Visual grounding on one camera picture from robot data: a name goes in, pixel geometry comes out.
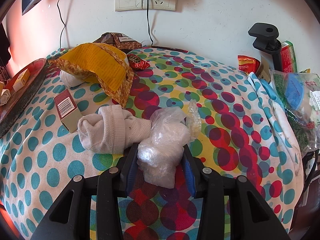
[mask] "yellow snack bag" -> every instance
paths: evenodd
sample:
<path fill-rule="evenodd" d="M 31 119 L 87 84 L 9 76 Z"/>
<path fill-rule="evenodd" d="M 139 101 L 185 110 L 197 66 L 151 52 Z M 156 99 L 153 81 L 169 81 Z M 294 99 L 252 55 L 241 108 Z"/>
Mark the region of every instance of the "yellow snack bag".
<path fill-rule="evenodd" d="M 104 43 L 85 43 L 49 63 L 87 82 L 99 82 L 107 95 L 125 107 L 134 72 L 127 55 L 119 49 Z"/>

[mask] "black cable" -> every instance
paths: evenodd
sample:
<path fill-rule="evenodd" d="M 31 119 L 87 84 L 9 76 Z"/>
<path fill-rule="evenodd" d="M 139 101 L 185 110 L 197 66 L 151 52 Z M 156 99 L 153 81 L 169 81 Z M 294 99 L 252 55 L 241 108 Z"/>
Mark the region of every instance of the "black cable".
<path fill-rule="evenodd" d="M 62 21 L 62 23 L 63 23 L 63 25 L 64 25 L 64 27 L 63 27 L 63 29 L 62 29 L 62 31 L 61 31 L 61 34 L 60 34 L 60 49 L 61 49 L 61 37 L 62 37 L 63 30 L 66 28 L 66 24 L 65 24 L 64 21 L 62 20 L 61 11 L 60 11 L 60 8 L 59 8 L 59 1 L 60 1 L 60 0 L 58 0 L 58 2 L 57 2 L 57 7 L 58 7 L 58 10 L 59 10 L 60 20 Z"/>
<path fill-rule="evenodd" d="M 150 40 L 151 40 L 151 46 L 153 45 L 153 39 L 151 38 L 151 34 L 150 34 L 150 24 L 149 24 L 149 0 L 147 0 L 147 21 L 148 21 L 148 33 L 150 36 Z"/>

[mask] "metal bolt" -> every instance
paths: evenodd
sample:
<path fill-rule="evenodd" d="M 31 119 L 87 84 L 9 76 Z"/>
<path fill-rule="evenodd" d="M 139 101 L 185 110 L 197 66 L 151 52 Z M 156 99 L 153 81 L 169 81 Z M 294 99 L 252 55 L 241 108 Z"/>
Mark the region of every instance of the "metal bolt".
<path fill-rule="evenodd" d="M 117 173 L 119 171 L 119 169 L 117 168 L 117 167 L 111 167 L 110 169 L 109 169 L 109 172 L 110 173 Z"/>
<path fill-rule="evenodd" d="M 205 174 L 210 174 L 210 173 L 212 172 L 212 170 L 211 170 L 210 168 L 208 168 L 208 167 L 204 167 L 204 168 L 202 169 L 202 171 L 203 171 L 203 173 L 205 173 Z"/>
<path fill-rule="evenodd" d="M 82 179 L 81 175 L 76 175 L 76 176 L 73 177 L 73 181 L 74 182 L 79 182 L 79 181 L 81 181 L 81 179 Z"/>
<path fill-rule="evenodd" d="M 246 181 L 247 181 L 247 178 L 246 178 L 245 176 L 239 176 L 239 177 L 238 177 L 238 180 L 239 180 L 240 182 L 246 182 Z"/>

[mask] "small cardboard box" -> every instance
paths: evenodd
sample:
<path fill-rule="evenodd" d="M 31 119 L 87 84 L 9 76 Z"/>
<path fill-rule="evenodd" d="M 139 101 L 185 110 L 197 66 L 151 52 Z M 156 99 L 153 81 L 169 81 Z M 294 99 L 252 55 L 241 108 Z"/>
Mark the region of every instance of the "small cardboard box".
<path fill-rule="evenodd" d="M 3 88 L 4 88 L 4 83 L 0 81 L 0 96 L 2 95 Z"/>
<path fill-rule="evenodd" d="M 68 89 L 62 91 L 54 98 L 59 118 L 64 126 L 73 133 L 78 129 L 79 119 L 82 114 L 73 100 Z"/>
<path fill-rule="evenodd" d="M 29 69 L 26 69 L 23 71 L 13 84 L 14 91 L 18 92 L 21 88 L 24 87 L 24 85 L 27 83 L 28 78 L 30 77 L 30 71 Z"/>

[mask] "red snack package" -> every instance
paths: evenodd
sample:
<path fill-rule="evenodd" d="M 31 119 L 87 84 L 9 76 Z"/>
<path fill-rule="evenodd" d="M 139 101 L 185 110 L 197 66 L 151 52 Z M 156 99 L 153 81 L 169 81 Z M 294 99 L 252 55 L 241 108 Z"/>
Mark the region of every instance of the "red snack package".
<path fill-rule="evenodd" d="M 239 61 L 239 70 L 242 70 L 248 74 L 250 72 L 256 73 L 256 71 L 260 66 L 260 61 L 258 61 L 254 57 L 239 55 L 238 61 Z"/>
<path fill-rule="evenodd" d="M 150 67 L 150 64 L 143 59 L 139 58 L 137 55 L 129 54 L 127 55 L 130 67 L 134 69 L 146 69 Z"/>

